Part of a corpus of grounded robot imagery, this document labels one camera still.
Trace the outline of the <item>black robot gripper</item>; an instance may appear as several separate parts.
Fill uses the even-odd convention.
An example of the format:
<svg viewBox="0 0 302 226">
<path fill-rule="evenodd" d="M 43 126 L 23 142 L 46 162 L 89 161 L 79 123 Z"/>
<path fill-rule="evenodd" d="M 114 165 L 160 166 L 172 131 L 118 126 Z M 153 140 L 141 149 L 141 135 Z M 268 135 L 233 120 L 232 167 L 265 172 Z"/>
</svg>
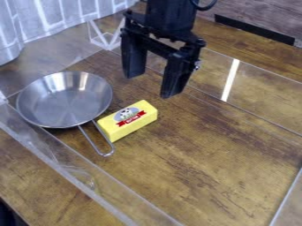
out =
<svg viewBox="0 0 302 226">
<path fill-rule="evenodd" d="M 148 0 L 146 13 L 125 12 L 122 28 L 122 65 L 129 79 L 146 72 L 152 51 L 168 59 L 161 97 L 181 94 L 194 70 L 206 41 L 193 33 L 200 0 Z"/>
</svg>

